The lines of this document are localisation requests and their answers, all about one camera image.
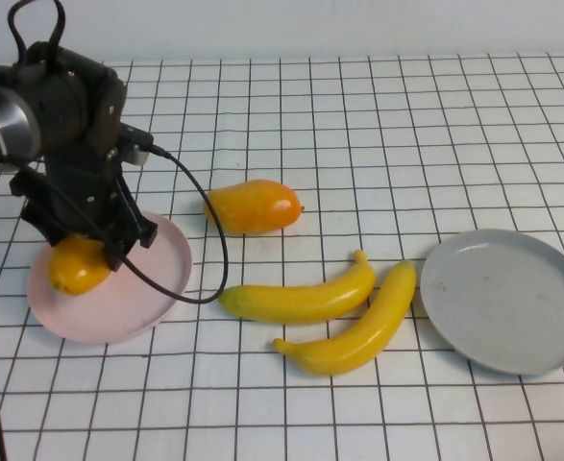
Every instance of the lemon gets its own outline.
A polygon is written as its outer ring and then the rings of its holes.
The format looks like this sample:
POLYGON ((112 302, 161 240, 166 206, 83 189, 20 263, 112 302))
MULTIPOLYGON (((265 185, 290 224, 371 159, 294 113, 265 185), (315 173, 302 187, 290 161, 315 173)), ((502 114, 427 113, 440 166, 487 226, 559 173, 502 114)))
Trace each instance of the lemon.
POLYGON ((54 248, 47 264, 47 278, 66 295, 78 296, 98 286, 110 268, 103 254, 104 244, 70 234, 54 248))

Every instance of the screw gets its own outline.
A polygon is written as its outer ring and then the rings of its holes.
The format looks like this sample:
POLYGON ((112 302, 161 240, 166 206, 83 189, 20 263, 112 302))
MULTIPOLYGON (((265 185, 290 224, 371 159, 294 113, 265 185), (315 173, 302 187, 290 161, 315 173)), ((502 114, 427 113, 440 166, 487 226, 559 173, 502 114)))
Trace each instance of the screw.
POLYGON ((107 154, 107 161, 111 161, 117 155, 117 148, 113 147, 107 154))

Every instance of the banana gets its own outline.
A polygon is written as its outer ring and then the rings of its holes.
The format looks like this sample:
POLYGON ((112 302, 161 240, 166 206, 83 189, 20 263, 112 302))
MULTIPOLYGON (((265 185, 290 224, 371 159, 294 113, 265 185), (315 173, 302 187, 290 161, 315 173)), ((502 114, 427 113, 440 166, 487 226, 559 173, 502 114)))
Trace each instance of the banana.
POLYGON ((361 305, 371 294, 376 273, 362 250, 342 276, 318 285, 239 285, 226 289, 218 302, 236 317, 280 324, 324 322, 361 305))
POLYGON ((273 349, 314 375, 339 375, 374 359, 401 325, 416 289, 411 261, 397 263, 386 276, 367 312, 348 330, 331 339, 291 343, 281 338, 273 349))

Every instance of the yellow fruit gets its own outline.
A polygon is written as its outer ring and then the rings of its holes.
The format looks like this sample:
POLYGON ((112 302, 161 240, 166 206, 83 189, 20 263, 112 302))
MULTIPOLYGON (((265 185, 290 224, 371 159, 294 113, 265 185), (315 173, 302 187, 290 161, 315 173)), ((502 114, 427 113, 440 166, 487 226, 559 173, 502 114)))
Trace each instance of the yellow fruit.
POLYGON ((53 248, 47 264, 49 282, 63 294, 73 296, 98 286, 110 274, 103 247, 97 240, 68 235, 53 248))
POLYGON ((273 348, 315 375, 339 375, 373 360, 387 345, 409 310, 416 290, 411 261, 397 263, 373 303, 350 329, 331 339, 291 343, 281 338, 273 348))
POLYGON ((240 285, 218 301, 236 317, 281 324, 307 324, 337 318, 361 305, 374 288, 376 274, 362 250, 355 264, 337 279, 318 285, 240 285))
MULTIPOLYGON (((213 189, 207 194, 226 233, 260 234, 294 223, 303 206, 296 192, 280 182, 250 180, 213 189)), ((204 205, 205 214, 213 217, 204 205)))

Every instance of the white grid surface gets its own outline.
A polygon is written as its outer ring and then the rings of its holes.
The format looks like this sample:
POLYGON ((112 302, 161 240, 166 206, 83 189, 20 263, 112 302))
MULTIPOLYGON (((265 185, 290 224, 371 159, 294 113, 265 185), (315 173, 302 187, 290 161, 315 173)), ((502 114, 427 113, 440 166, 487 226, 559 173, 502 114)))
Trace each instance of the white grid surface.
MULTIPOLYGON (((202 186, 269 178, 306 207, 284 231, 229 237, 229 286, 321 282, 363 248, 380 282, 420 271, 460 231, 526 232, 564 253, 564 55, 113 62, 124 121, 180 155, 202 186)), ((420 304, 389 347, 312 377, 278 336, 335 335, 178 303, 118 345, 83 346, 28 309, 42 242, 0 175, 0 399, 11 460, 564 460, 564 370, 500 376, 453 352, 420 304)), ((175 165, 127 167, 142 209, 189 237, 190 296, 220 280, 216 232, 175 165)))

